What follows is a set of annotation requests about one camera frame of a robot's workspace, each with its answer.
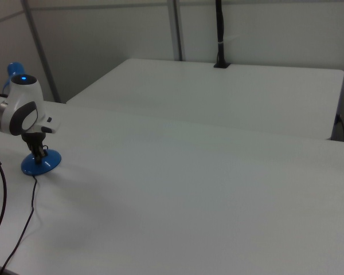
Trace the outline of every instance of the black cable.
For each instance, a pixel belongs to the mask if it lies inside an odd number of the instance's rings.
[[[343,120],[342,120],[341,117],[339,117],[339,122],[342,124],[342,127],[343,127],[343,134],[344,134],[344,122],[343,122]]]
[[[1,166],[0,166],[0,174],[1,174],[1,178],[2,178],[2,185],[3,185],[3,188],[4,188],[4,196],[3,196],[3,200],[2,200],[2,207],[1,207],[1,214],[0,214],[0,225],[1,225],[2,219],[4,217],[4,213],[5,213],[6,193],[7,193],[5,174],[4,174],[4,171],[1,168]]]
[[[25,224],[25,226],[24,226],[24,229],[23,229],[23,231],[22,231],[22,234],[21,234],[21,236],[20,236],[20,238],[19,238],[19,240],[18,240],[18,242],[17,242],[17,245],[15,246],[15,248],[14,248],[13,251],[12,251],[12,253],[11,253],[11,254],[9,255],[9,257],[6,259],[5,264],[4,264],[3,267],[1,268],[1,270],[0,270],[0,275],[3,274],[3,272],[4,272],[4,270],[5,270],[5,267],[6,267],[7,263],[10,261],[10,259],[11,259],[12,256],[14,255],[15,251],[17,251],[17,248],[19,247],[19,245],[20,245],[20,243],[21,243],[21,241],[22,241],[22,238],[23,238],[23,236],[24,236],[25,230],[27,229],[28,224],[29,224],[29,221],[30,221],[30,219],[31,219],[31,217],[32,217],[32,215],[33,215],[33,212],[34,212],[33,203],[34,203],[34,193],[36,192],[37,179],[36,179],[35,176],[32,176],[32,177],[36,180],[35,183],[34,183],[34,186],[33,186],[33,193],[32,193],[32,203],[31,203],[32,211],[30,212],[29,218],[28,218],[28,220],[27,220],[27,222],[26,222],[26,224]]]

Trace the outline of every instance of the white table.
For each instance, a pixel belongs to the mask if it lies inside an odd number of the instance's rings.
[[[130,59],[68,104],[224,127],[328,139],[340,70]]]
[[[47,103],[22,275],[342,274],[344,143]],[[0,265],[30,213],[20,137],[0,133],[8,182]],[[2,184],[0,180],[0,209]]]

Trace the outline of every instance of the robotic arm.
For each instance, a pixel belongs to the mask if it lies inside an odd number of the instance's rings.
[[[55,133],[60,123],[45,113],[41,86],[35,77],[14,75],[9,91],[9,95],[0,94],[0,132],[22,135],[36,164],[40,164],[47,156],[42,144],[46,133]]]

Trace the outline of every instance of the blue base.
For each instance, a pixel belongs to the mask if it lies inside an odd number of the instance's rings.
[[[32,154],[28,155],[22,161],[22,172],[29,176],[37,176],[47,173],[58,166],[61,161],[61,155],[57,151],[51,149],[46,150],[46,152],[48,156],[42,158],[41,164],[36,164]]]

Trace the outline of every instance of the wall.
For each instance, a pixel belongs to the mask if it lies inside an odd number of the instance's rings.
[[[23,63],[26,73],[38,78],[44,99],[52,101],[52,93],[20,1],[0,0],[0,93],[8,77],[6,67],[14,61]]]
[[[31,0],[29,6],[62,102],[128,58],[175,59],[167,0]]]
[[[213,3],[181,0],[186,61],[215,62]],[[223,13],[229,62],[344,70],[344,2],[228,4]],[[344,85],[339,112],[344,120]],[[334,138],[343,139],[340,125]]]

